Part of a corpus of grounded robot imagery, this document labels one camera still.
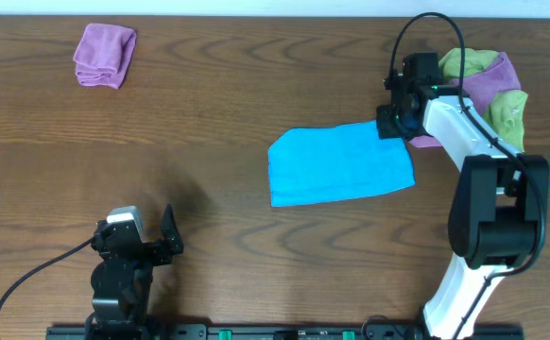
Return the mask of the blue microfiber cloth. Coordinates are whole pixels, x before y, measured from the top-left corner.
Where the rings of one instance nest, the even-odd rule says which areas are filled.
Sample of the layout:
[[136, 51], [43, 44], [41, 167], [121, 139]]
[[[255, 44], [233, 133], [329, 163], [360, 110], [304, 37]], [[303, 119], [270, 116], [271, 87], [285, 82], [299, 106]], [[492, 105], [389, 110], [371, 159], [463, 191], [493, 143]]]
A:
[[387, 195], [415, 184], [404, 142], [382, 139], [373, 120], [292, 128], [267, 158], [274, 208]]

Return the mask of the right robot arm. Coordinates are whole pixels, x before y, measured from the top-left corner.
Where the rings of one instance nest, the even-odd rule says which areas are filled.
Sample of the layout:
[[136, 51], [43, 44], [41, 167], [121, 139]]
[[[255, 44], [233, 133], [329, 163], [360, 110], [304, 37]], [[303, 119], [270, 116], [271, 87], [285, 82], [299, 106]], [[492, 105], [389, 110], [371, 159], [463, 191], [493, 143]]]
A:
[[438, 68], [391, 70], [391, 102], [377, 110], [384, 138], [431, 136], [459, 180], [447, 222], [454, 252], [434, 296], [407, 339], [507, 339], [520, 332], [475, 321], [502, 280], [528, 270], [544, 245], [550, 168], [524, 155], [480, 117], [468, 94], [446, 85]]

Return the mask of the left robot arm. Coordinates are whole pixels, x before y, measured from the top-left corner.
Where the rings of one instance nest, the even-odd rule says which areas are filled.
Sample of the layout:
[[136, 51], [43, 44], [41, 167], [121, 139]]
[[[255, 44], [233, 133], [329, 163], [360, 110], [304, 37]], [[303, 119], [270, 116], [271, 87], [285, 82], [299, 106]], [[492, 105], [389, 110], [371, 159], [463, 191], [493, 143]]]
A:
[[167, 205], [160, 225], [162, 238], [145, 242], [138, 209], [112, 210], [96, 223], [91, 248], [102, 262], [91, 275], [94, 312], [87, 318], [86, 339], [165, 339], [168, 327], [147, 314], [153, 269], [169, 265], [184, 250], [174, 212]]

